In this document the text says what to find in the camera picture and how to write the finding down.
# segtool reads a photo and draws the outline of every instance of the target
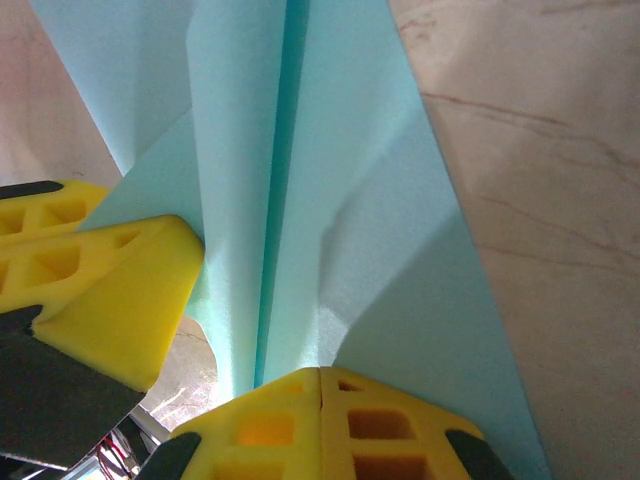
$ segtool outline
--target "cable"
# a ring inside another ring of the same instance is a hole
[[[122,472],[125,474],[125,476],[127,478],[133,478],[133,476],[131,475],[131,473],[127,469],[127,467],[124,466],[124,460],[121,460],[120,457],[116,454],[115,450],[113,448],[111,448],[109,445],[107,445],[107,449],[111,452],[113,457],[116,459],[116,462],[118,462],[118,465],[120,465],[120,468],[122,469]]]
[[[124,472],[124,474],[129,478],[133,478],[131,470],[125,466],[126,457],[124,456],[124,453],[122,453],[122,450],[120,449],[120,447],[118,447],[118,445],[116,445],[115,442],[111,440],[111,438],[109,438],[109,435],[104,437],[104,440],[107,443],[109,450],[113,453],[113,456],[115,457],[116,461],[120,464],[120,468],[122,468],[122,471]]]
[[[120,455],[120,458],[122,459],[122,461],[124,462],[124,459],[126,458],[124,453],[122,453],[122,450],[120,450],[120,447],[117,446],[115,444],[115,442],[113,440],[111,440],[111,438],[109,438],[109,435],[107,435],[106,437],[104,437],[104,441],[107,442],[109,444],[109,446],[113,449],[115,449],[118,452],[118,455]]]
[[[111,472],[109,472],[109,469],[107,468],[104,462],[104,458],[102,458],[102,455],[103,453],[100,450],[100,445],[98,445],[98,447],[96,448],[96,457],[98,457],[98,464],[100,465],[100,471],[102,472],[102,474],[105,476],[107,480],[115,480],[113,478],[113,475],[111,475]]]

